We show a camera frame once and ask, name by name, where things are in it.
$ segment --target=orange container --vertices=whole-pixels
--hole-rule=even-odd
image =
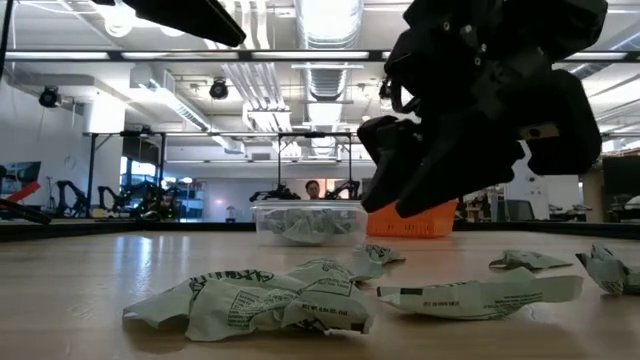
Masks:
[[[367,235],[403,238],[437,238],[453,231],[457,201],[449,201],[416,216],[402,219],[395,203],[369,214]]]

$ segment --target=transparent container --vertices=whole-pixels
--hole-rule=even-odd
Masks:
[[[252,208],[261,237],[283,246],[354,246],[367,236],[359,201],[265,200]]]

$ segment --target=paper scrap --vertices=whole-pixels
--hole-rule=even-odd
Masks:
[[[256,330],[299,327],[366,334],[374,316],[350,281],[351,271],[331,259],[315,259],[284,275],[260,270],[220,271],[190,278],[123,311],[158,328],[189,319],[186,336],[216,341]]]
[[[353,273],[351,281],[378,279],[384,275],[383,265],[404,261],[399,252],[379,245],[359,245],[353,249]]]
[[[502,268],[505,270],[524,267],[527,270],[535,271],[561,266],[571,266],[570,262],[556,259],[552,256],[540,254],[534,251],[505,250],[500,259],[489,263],[490,268]]]
[[[580,276],[536,278],[525,268],[488,282],[468,281],[422,288],[379,287],[378,298],[411,313],[458,320],[492,320],[536,302],[565,302],[580,296]]]
[[[640,295],[640,267],[626,266],[599,243],[591,245],[591,254],[576,254],[598,286],[614,295]]]

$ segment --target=table surface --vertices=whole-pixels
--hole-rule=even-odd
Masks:
[[[0,357],[56,359],[638,359],[640,297],[605,295],[577,259],[593,241],[640,265],[640,242],[517,232],[455,233],[440,240],[375,239],[407,261],[365,292],[368,335],[299,331],[194,343],[183,324],[154,330],[123,322],[122,308],[187,277],[219,270],[287,269],[315,257],[349,263],[346,247],[282,248],[250,233],[132,233],[0,244]],[[534,304],[508,319],[460,322],[402,314],[375,299],[377,285],[422,286],[491,275],[504,249],[535,250],[574,266],[541,276],[585,277],[570,303]]]

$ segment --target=man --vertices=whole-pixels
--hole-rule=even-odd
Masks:
[[[317,181],[309,180],[304,187],[310,200],[320,200],[320,184]]]

